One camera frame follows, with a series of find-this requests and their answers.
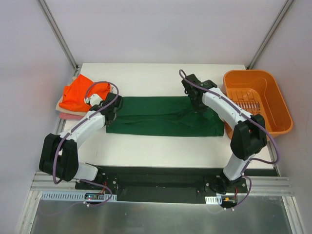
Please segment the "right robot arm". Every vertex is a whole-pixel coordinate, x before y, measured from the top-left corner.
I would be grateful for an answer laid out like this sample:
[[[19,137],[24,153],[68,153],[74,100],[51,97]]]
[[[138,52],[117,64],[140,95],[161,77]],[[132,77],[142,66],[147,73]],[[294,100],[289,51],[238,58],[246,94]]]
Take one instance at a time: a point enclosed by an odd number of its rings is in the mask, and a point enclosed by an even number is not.
[[[232,155],[220,176],[210,183],[212,191],[224,195],[236,188],[250,160],[267,145],[265,120],[260,114],[254,116],[240,108],[211,80],[201,82],[183,70],[179,70],[179,75],[193,110],[204,113],[210,108],[232,129]]]

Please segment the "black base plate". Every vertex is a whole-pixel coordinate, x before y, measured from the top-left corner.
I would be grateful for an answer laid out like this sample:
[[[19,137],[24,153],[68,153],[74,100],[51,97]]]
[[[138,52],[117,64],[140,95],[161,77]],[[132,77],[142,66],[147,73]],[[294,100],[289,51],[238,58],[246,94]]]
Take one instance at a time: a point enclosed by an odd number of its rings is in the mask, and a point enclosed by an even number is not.
[[[75,182],[77,190],[96,191],[101,185],[118,201],[203,204],[205,198],[224,194],[245,194],[246,180],[227,182],[220,168],[172,168],[98,166],[92,184]]]

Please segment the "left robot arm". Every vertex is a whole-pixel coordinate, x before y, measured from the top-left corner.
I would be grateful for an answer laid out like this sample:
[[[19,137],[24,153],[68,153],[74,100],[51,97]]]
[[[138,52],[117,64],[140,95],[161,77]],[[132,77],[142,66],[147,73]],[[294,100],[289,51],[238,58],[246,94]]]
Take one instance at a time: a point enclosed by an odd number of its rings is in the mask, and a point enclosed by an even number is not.
[[[103,178],[96,166],[79,162],[78,149],[97,130],[109,126],[122,108],[123,98],[108,93],[106,99],[93,94],[87,98],[87,114],[72,128],[57,135],[48,134],[43,143],[39,170],[53,177],[55,183],[73,179],[86,180],[93,190],[99,189]]]

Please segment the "aluminium frame post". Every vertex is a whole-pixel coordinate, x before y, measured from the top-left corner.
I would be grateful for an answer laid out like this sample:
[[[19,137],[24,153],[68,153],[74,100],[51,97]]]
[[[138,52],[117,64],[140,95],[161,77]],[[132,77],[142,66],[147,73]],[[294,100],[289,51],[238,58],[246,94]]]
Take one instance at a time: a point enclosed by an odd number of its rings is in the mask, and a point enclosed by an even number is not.
[[[284,18],[292,8],[293,4],[295,3],[295,0],[285,0],[282,7],[278,11],[278,14],[276,15],[275,19],[273,20],[271,26],[269,27],[267,33],[265,34],[263,40],[261,41],[258,49],[256,50],[254,56],[252,57],[251,61],[248,63],[245,68],[247,70],[253,69],[256,64],[258,63],[259,59],[261,58],[262,54],[268,47],[270,41],[273,39],[275,33],[277,32],[278,28],[282,24]]]
[[[58,41],[62,51],[64,52],[67,60],[69,61],[69,63],[71,64],[72,68],[77,71],[79,68],[79,65],[77,64],[72,52],[70,51],[70,48],[52,14],[52,11],[50,10],[47,2],[45,0],[37,0],[37,3],[41,9],[41,11],[43,12],[56,40]]]

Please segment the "pink folded t shirt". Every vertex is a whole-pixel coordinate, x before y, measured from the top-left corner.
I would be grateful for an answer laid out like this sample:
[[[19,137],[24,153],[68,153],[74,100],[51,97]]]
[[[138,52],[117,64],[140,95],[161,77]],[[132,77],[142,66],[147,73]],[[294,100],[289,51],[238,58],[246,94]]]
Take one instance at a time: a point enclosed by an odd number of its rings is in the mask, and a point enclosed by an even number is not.
[[[85,116],[85,113],[82,115],[74,115],[74,114],[68,114],[68,113],[60,113],[59,118],[64,120],[81,120]]]

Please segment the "left aluminium frame post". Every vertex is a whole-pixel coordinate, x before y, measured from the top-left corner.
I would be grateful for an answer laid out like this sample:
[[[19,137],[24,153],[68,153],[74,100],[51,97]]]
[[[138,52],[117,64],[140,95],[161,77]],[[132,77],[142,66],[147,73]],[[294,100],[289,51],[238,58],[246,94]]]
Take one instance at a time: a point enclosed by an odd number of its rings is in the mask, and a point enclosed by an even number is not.
[[[71,64],[72,68],[77,71],[79,68],[79,65],[77,64],[72,52],[70,51],[70,48],[52,14],[52,11],[50,10],[47,2],[45,0],[37,0],[37,3],[41,9],[41,11],[43,12],[56,40],[58,41],[62,51],[64,52],[67,60],[69,61],[69,63]]]

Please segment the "dark green t shirt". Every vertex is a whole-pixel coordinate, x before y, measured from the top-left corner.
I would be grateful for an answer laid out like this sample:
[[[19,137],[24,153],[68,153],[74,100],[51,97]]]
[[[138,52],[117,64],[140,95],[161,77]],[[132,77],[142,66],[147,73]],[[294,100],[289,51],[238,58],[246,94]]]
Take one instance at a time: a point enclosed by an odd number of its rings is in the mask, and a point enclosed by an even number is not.
[[[221,137],[224,122],[212,110],[193,111],[184,97],[124,97],[110,134],[162,137]]]

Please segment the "orange plastic basket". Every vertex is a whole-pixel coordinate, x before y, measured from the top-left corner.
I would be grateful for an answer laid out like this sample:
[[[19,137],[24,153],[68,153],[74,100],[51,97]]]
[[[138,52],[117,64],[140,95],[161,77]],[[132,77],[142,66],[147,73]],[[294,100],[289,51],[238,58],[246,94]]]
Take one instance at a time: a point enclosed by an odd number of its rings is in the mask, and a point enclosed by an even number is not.
[[[272,137],[288,133],[293,120],[275,78],[263,70],[231,70],[223,78],[222,92],[239,108],[265,120]]]

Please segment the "right aluminium frame post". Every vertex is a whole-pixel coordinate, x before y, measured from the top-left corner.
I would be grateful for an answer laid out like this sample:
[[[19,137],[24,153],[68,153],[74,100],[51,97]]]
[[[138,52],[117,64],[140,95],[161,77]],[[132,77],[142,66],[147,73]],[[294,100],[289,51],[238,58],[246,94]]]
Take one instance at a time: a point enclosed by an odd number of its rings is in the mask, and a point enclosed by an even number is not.
[[[273,39],[275,33],[277,32],[278,28],[282,24],[284,18],[292,8],[293,4],[295,3],[295,0],[285,0],[282,7],[278,11],[278,14],[276,15],[275,19],[273,20],[271,26],[269,27],[267,33],[265,34],[263,40],[261,41],[258,49],[256,50],[254,56],[252,57],[251,61],[248,63],[245,68],[247,70],[253,69],[256,64],[258,63],[259,59],[261,58],[262,54],[268,47],[270,41]]]

